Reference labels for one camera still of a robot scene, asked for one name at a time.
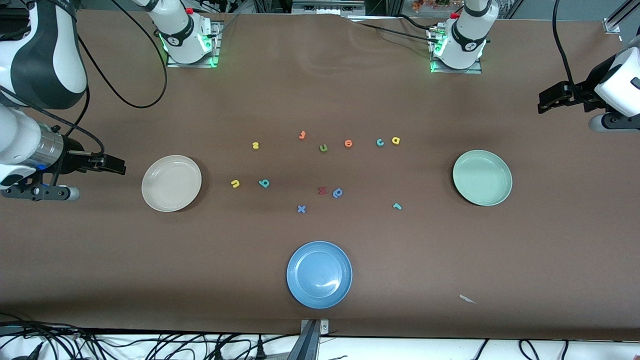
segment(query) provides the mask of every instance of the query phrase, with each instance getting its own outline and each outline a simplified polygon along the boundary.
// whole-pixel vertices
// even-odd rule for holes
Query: white plate
[[[201,186],[198,165],[186,156],[170,155],[147,170],[142,179],[142,197],[154,210],[168,213],[191,204]]]
[[[465,199],[481,206],[500,204],[511,193],[513,178],[499,156],[485,150],[462,154],[453,165],[453,183]]]

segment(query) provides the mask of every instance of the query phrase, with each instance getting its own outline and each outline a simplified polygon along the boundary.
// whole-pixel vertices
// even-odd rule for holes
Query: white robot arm
[[[183,64],[194,63],[212,51],[211,20],[191,10],[180,0],[133,0],[142,6],[160,31],[167,53]]]
[[[209,19],[187,13],[180,0],[134,1],[149,12],[175,61],[193,63],[211,52],[211,42],[204,41],[211,33]],[[0,191],[5,197],[73,200],[77,191],[56,187],[57,175],[87,170],[124,175],[126,167],[102,152],[85,152],[58,133],[60,127],[19,109],[68,109],[87,89],[72,1],[33,0],[27,6],[30,30],[20,40],[0,41]],[[55,180],[45,191],[46,173]]]
[[[462,14],[439,25],[445,28],[442,45],[434,55],[452,69],[467,69],[482,56],[486,36],[498,18],[494,0],[467,0]]]
[[[606,111],[589,121],[593,131],[640,130],[640,35],[596,66],[575,89],[568,81],[561,81],[540,93],[538,113],[577,104],[582,104],[585,112]]]

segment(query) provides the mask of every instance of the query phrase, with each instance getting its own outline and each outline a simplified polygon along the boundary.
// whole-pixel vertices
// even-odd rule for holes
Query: brown table
[[[80,11],[78,29],[123,95],[158,94],[154,50],[123,14]],[[598,22],[559,30],[577,80],[620,47]],[[0,199],[0,306],[85,327],[286,333],[322,317],[341,335],[637,339],[640,137],[592,133],[577,106],[536,113],[538,93],[566,77],[549,22],[498,21],[491,38],[483,75],[432,74],[419,40],[333,15],[240,15],[220,66],[169,69],[147,110],[87,61],[83,126],[127,175],[62,177],[81,189],[75,203]],[[393,136],[399,147],[376,148]],[[499,206],[452,185],[471,149],[511,168]],[[169,154],[196,160],[204,185],[189,208],[159,213],[140,184]],[[313,240],[342,247],[355,272],[323,311],[285,281]]]

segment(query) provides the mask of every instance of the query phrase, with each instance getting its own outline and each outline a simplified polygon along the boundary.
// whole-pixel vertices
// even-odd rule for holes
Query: beige plate
[[[201,185],[202,173],[193,160],[170,155],[147,170],[142,179],[142,197],[154,210],[178,211],[191,204]]]

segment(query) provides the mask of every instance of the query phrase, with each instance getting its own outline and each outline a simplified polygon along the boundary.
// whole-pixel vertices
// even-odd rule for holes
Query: white paper scrap
[[[472,302],[472,303],[474,303],[474,304],[476,304],[476,305],[477,305],[477,302],[475,302],[475,301],[471,300],[470,298],[468,298],[468,297],[466,297],[466,296],[464,296],[464,295],[462,295],[462,294],[460,294],[460,298],[461,298],[462,300],[466,301],[466,302]]]

